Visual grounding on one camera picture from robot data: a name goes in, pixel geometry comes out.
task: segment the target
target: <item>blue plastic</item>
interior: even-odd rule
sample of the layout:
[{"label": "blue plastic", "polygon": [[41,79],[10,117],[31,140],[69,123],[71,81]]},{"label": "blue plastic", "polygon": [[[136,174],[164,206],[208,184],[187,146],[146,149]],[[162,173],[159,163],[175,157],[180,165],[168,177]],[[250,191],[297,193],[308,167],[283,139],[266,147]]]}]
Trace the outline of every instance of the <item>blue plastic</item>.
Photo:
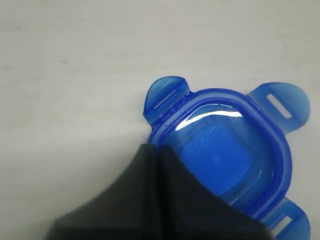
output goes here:
[{"label": "blue plastic", "polygon": [[[150,87],[143,115],[152,126],[149,143],[170,145],[212,193],[259,221],[278,214],[274,209],[285,199],[292,176],[285,134],[310,115],[300,88],[275,82],[249,95],[220,88],[191,92],[184,78],[169,76]],[[274,221],[267,223],[271,227]]]}]

